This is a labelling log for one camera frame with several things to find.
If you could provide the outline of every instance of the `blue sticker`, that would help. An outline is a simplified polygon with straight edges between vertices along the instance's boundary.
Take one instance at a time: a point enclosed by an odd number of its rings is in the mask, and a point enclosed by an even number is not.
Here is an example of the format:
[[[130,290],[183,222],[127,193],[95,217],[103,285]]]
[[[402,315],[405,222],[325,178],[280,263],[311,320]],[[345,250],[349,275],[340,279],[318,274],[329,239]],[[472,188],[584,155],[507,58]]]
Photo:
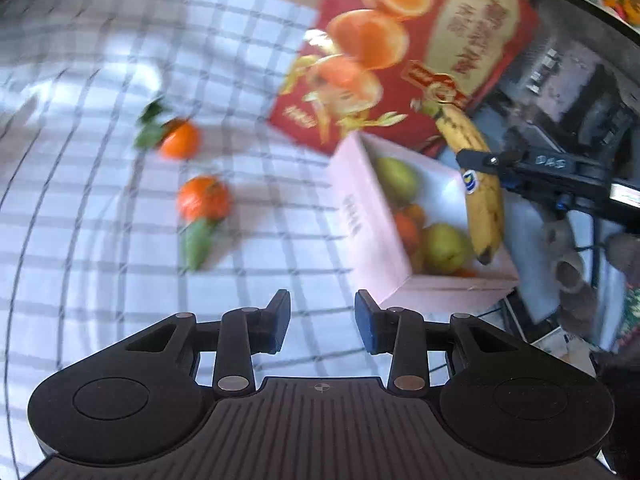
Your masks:
[[[472,194],[478,189],[478,177],[474,170],[466,170],[465,173],[462,174],[462,182],[465,183],[467,194]]]

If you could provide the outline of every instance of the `red bag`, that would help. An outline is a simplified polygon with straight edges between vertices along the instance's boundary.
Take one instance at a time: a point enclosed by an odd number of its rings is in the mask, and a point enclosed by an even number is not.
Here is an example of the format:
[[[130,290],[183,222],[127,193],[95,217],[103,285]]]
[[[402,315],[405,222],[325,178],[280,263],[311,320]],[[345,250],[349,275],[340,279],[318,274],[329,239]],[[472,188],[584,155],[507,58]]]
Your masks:
[[[364,130],[435,155],[442,138],[412,102],[481,99],[536,25],[525,0],[324,0],[270,121],[329,154]]]

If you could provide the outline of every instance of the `open cardboard box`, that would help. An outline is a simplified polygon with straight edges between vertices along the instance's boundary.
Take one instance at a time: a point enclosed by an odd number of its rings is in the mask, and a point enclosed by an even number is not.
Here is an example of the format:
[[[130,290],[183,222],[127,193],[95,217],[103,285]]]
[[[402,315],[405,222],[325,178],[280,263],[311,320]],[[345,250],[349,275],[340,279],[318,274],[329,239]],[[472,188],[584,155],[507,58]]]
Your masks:
[[[428,224],[447,222],[466,231],[466,191],[459,171],[388,140],[353,133],[332,156],[328,175],[349,234],[354,286],[366,288],[383,308],[404,306],[422,314],[479,313],[507,296],[518,284],[518,273],[504,246],[491,265],[474,263],[475,278],[412,274],[371,164],[379,156],[403,160],[420,174],[415,201],[427,213]]]

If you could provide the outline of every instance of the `white tablecloth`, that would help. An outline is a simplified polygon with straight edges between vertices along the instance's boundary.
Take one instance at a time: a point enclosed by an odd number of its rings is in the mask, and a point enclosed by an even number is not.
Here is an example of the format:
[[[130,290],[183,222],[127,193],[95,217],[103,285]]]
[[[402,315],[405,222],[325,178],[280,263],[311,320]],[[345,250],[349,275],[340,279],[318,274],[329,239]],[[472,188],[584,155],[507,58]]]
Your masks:
[[[178,311],[216,320],[292,297],[266,375],[386,379],[362,348],[327,158],[265,124],[316,12],[283,0],[9,0],[0,16],[0,478],[42,460],[26,408],[47,376]],[[158,92],[206,138],[196,159],[132,148]],[[182,269],[180,184],[236,197],[205,269]],[[496,323],[498,319],[487,318]],[[197,380],[210,384],[214,356]],[[432,383],[447,378],[433,352]]]

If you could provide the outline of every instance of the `ribbed black surface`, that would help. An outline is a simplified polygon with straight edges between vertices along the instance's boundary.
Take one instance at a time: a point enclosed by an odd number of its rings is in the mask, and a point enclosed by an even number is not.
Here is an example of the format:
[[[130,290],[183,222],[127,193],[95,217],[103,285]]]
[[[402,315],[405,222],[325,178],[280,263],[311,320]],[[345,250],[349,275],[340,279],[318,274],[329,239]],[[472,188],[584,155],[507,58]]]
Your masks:
[[[428,404],[392,396],[373,378],[270,378],[253,396],[220,402],[202,430],[168,455],[117,468],[51,458],[28,478],[599,480],[611,475],[592,459],[556,468],[517,468],[485,459],[454,441]]]

